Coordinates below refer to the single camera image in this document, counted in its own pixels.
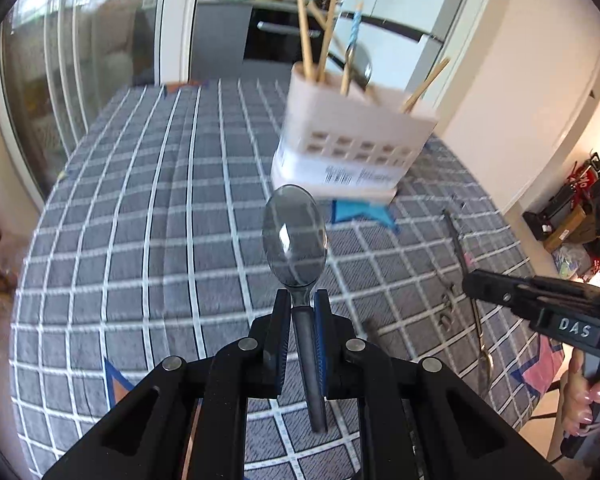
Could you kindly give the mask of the person right hand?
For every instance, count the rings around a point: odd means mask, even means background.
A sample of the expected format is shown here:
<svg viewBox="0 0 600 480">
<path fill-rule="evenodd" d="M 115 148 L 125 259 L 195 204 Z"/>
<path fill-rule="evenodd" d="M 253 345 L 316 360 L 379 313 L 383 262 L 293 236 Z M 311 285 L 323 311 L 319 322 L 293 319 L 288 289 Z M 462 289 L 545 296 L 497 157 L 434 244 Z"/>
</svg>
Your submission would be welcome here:
<svg viewBox="0 0 600 480">
<path fill-rule="evenodd" d="M 583 375 L 585 354 L 574 349 L 569 362 L 567 382 L 562 394 L 562 429 L 566 436 L 583 436 L 582 425 L 593 422 L 591 405 L 600 404 L 600 381 L 593 385 Z"/>
</svg>

